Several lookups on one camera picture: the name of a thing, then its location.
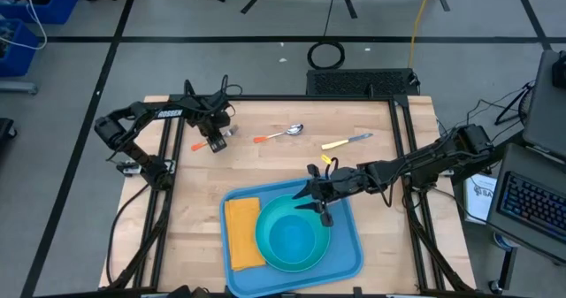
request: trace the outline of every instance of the yellow cable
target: yellow cable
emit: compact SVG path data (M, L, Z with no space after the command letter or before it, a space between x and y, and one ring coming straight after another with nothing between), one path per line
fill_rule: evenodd
M413 56L415 55L415 38L417 37L418 22L421 21L421 15L425 9L426 0L421 3L421 8L418 10L417 19L415 20L415 26L413 27L413 36L410 38L410 54L409 54L409 68L413 68Z

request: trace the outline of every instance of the teal bowl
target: teal bowl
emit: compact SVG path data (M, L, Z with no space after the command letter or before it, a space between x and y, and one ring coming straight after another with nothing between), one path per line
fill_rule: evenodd
M313 210L297 210L297 205L312 202L304 197L282 195L269 202L256 223L256 244L265 261L281 271L306 271L325 255L330 243L330 228L320 223Z

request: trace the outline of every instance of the white label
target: white label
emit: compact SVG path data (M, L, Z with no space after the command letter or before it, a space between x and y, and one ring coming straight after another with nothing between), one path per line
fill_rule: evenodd
M183 113L183 110L176 110L176 111L161 111L157 114L157 118L172 118L178 117Z

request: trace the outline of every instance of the spoon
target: spoon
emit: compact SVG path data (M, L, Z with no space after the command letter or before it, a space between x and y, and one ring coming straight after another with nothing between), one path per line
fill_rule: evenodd
M292 125L290 128L288 128L285 132L282 132L282 133L272 134L272 135L267 135L267 136L261 136L261 137L255 137L254 143L259 143L259 142L265 141L267 139L274 138L274 137L276 137L278 135L282 135L282 134L299 135L299 134L301 134L303 128L304 128L304 126L302 124Z

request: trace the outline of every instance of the white paper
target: white paper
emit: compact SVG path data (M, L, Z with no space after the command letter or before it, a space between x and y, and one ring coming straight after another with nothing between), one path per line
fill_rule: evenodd
M497 179L481 174L476 174L466 180L464 205L471 215L484 220L487 219L496 184ZM485 224L484 222L470 217L468 213L465 214L464 219L471 223Z

